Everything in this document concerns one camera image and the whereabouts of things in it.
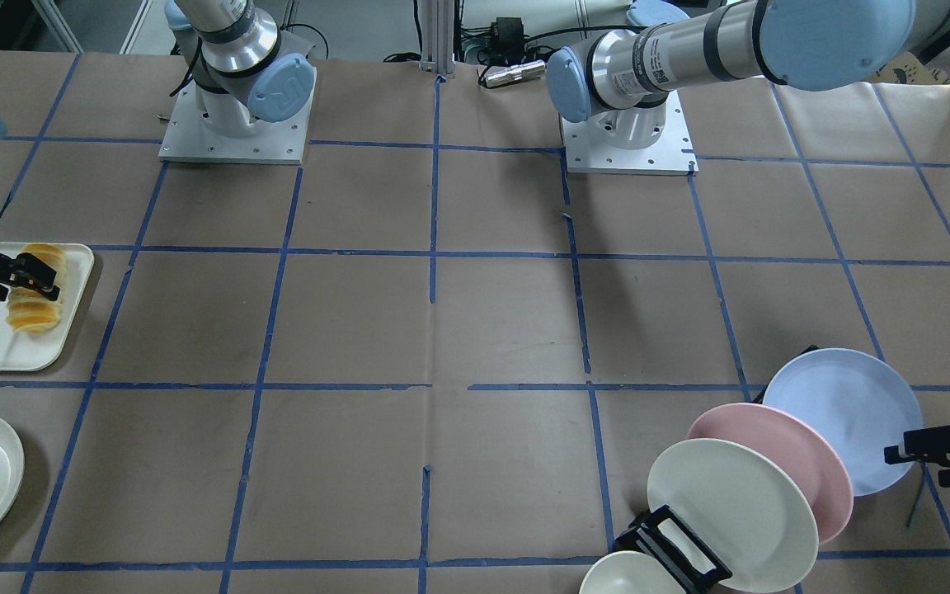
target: silver metal base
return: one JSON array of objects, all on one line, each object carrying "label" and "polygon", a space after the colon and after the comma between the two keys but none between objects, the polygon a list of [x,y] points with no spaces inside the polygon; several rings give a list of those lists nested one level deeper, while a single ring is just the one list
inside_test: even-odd
[{"label": "silver metal base", "polygon": [[181,163],[302,165],[310,104],[313,94],[303,109],[288,120],[275,124],[256,121],[252,135],[231,136],[205,123],[204,112],[197,104],[196,83],[190,82],[178,93],[159,146],[159,158]]},{"label": "silver metal base", "polygon": [[580,124],[561,122],[569,172],[686,176],[698,171],[687,120],[676,93],[666,99],[666,123],[659,139],[644,149],[621,149],[600,142],[590,128],[599,125],[595,118]]}]

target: floor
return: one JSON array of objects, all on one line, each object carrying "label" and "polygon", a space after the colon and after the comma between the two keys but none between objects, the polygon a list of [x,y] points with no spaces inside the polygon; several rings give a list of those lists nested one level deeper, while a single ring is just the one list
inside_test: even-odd
[{"label": "floor", "polygon": [[[0,53],[0,240],[98,256],[60,360],[0,375],[0,593],[576,593],[811,343],[950,424],[950,87],[690,89],[697,176],[567,176],[542,82],[317,67],[302,169],[185,166],[181,58]],[[794,591],[950,593],[919,481]]]}]

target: label sticker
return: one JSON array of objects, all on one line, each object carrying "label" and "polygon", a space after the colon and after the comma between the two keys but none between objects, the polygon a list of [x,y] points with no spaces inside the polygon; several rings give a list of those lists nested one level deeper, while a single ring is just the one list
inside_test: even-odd
[{"label": "label sticker", "polygon": [[646,95],[647,90],[641,85],[637,73],[631,70],[619,72],[611,75],[611,82],[615,89],[618,89],[623,95]]}]

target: stack of plates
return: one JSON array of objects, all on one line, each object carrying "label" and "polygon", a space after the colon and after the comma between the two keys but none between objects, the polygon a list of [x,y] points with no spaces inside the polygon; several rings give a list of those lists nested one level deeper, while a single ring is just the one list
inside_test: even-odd
[{"label": "stack of plates", "polygon": [[[650,510],[668,505],[720,558],[723,586],[754,593],[806,577],[819,545],[849,523],[853,497],[900,480],[883,448],[923,426],[908,384],[877,358],[822,349],[788,362],[764,405],[709,410],[647,477]],[[672,524],[661,533],[704,573],[709,559]],[[655,557],[622,550],[593,565],[581,594],[683,594]]]}]

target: silver connector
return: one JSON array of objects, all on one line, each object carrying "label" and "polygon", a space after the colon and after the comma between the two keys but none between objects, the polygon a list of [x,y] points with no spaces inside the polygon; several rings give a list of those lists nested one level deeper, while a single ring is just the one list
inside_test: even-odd
[{"label": "silver connector", "polygon": [[487,89],[506,87],[509,84],[524,83],[527,80],[540,78],[544,74],[544,60],[535,60],[532,63],[517,64],[505,68],[486,77]]}]

